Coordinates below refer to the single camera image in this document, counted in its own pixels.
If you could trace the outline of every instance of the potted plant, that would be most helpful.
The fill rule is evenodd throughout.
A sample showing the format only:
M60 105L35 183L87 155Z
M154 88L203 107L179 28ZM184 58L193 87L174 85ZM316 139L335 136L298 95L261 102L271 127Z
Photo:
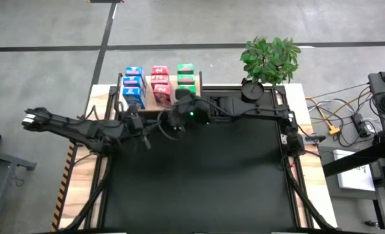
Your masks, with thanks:
M248 73L242 82L242 98L244 101L255 102L264 93L264 83L274 86L293 79L296 71L297 54L301 50L293 44L293 39L281 40L275 38L271 43L267 38L255 38L245 45L246 50L241 55L245 63L244 71Z

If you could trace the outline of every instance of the green box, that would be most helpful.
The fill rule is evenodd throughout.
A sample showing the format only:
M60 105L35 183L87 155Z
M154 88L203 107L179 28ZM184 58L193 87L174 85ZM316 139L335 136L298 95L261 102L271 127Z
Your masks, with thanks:
M179 85L178 88L186 88L188 89L191 94L196 94L197 93L197 88L195 87L195 85Z
M178 74L193 74L193 64L178 64Z
M195 76L178 75L178 85L195 85Z

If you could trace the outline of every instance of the gray floor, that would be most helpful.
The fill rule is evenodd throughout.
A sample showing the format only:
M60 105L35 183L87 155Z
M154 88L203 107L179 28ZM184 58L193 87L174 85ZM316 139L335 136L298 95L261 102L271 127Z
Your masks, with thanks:
M99 46L109 10L110 4L85 0L0 1L0 47ZM117 7L108 44L244 43L255 36L289 36L296 42L385 41L385 0L128 0ZM115 83L125 66L149 71L152 65L164 64L173 73L179 62L195 63L204 83L239 83L245 76L241 52L107 51L99 83ZM49 230L68 143L52 134L22 130L23 110L44 106L72 117L83 113L97 56L97 51L0 53L0 150L38 162L34 172L18 170L26 182L9 191L1 233ZM299 64L294 82L303 84L307 96L315 96L365 83L369 73L385 71L385 47L303 48ZM338 97L350 100L361 89ZM327 108L335 110L338 104ZM376 118L368 106L361 113ZM314 129L327 132L324 124ZM354 140L352 126L344 133ZM332 139L323 145L336 146ZM361 224L375 219L370 201L332 202L340 228L385 233Z

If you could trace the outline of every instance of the yellow and black stripe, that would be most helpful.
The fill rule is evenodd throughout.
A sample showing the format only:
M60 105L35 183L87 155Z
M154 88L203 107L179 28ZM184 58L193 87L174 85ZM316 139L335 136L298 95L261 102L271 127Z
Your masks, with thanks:
M60 191L58 193L58 199L56 200L54 218L51 225L51 231L58 230L58 227L60 224L62 210L64 208L65 197L68 190L69 180L71 179L71 172L72 172L72 167L73 167L76 154L77 154L77 147L74 143L70 142L69 148L68 148L68 156L64 167L64 173L62 174Z

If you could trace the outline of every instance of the red box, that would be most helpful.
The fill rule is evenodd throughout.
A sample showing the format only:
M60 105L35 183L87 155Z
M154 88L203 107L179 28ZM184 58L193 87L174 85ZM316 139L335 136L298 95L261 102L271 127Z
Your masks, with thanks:
M152 75L151 77L152 89L155 89L155 85L170 85L168 75Z
M169 75L167 66L153 66L152 75Z
M171 87L166 84L156 84L153 88L153 95L155 97L156 103L164 106L172 106L171 102Z

